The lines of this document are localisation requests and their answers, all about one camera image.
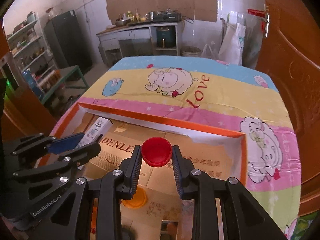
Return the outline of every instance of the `yellow plastic lid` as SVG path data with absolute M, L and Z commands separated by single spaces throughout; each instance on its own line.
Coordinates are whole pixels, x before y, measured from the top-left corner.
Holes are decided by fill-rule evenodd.
M 131 200 L 122 200 L 122 204 L 127 208 L 140 208 L 143 207 L 148 201 L 147 194 L 143 188 L 137 187 L 136 193 Z

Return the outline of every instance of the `blue stripe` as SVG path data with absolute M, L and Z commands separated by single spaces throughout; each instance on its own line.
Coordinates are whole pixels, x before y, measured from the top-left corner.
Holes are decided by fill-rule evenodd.
M 260 86 L 254 76 L 261 76 L 268 83 L 268 87 L 278 92 L 271 78 L 262 72 L 229 64 L 228 66 L 212 59 L 200 57 L 177 57 L 177 56 L 141 56 L 125 57 L 117 62 L 110 70 L 145 69 L 149 64 L 154 68 L 179 67 L 187 71 L 197 71 L 213 74 L 221 77 L 231 78 L 251 85 Z

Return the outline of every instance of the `green table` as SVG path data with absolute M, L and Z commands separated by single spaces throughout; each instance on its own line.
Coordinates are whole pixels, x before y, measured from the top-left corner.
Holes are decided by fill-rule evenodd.
M 62 83 L 64 83 L 66 81 L 66 79 L 68 77 L 70 77 L 74 72 L 78 72 L 79 76 L 81 77 L 84 86 L 67 86 L 65 84 L 66 88 L 74 88 L 74 89 L 85 89 L 83 91 L 83 93 L 89 88 L 88 83 L 86 82 L 80 68 L 78 65 L 72 66 L 72 67 L 66 67 L 66 68 L 61 68 L 60 69 L 60 74 L 61 74 L 61 78 L 58 80 L 58 82 L 50 88 L 50 90 L 44 95 L 44 98 L 41 100 L 41 103 L 44 105 L 46 103 L 46 101 L 50 98 L 50 96 L 52 96 L 52 94 L 57 90 L 58 87 L 60 87 L 60 85 Z

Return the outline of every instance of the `colorful tablecloth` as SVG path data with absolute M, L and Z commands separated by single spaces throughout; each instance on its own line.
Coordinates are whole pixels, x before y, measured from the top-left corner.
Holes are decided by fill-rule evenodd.
M 246 187 L 283 232 L 292 234 L 300 201 L 300 158 L 287 109 L 268 75 L 205 58 L 126 57 L 79 102 L 246 133 Z

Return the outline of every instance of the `red bottle cap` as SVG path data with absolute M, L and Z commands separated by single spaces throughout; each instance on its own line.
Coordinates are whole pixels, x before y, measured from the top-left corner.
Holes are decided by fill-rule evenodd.
M 161 137 L 151 137 L 141 146 L 141 154 L 146 164 L 152 167 L 165 166 L 172 156 L 170 142 Z

